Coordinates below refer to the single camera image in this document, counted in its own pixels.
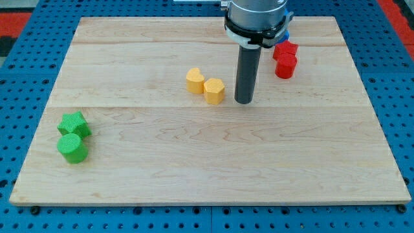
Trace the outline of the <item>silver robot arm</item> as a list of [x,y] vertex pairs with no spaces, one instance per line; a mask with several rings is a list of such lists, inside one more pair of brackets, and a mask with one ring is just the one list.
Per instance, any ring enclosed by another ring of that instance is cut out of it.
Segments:
[[173,0],[177,4],[219,4],[226,17],[245,30],[268,30],[283,23],[287,0]]

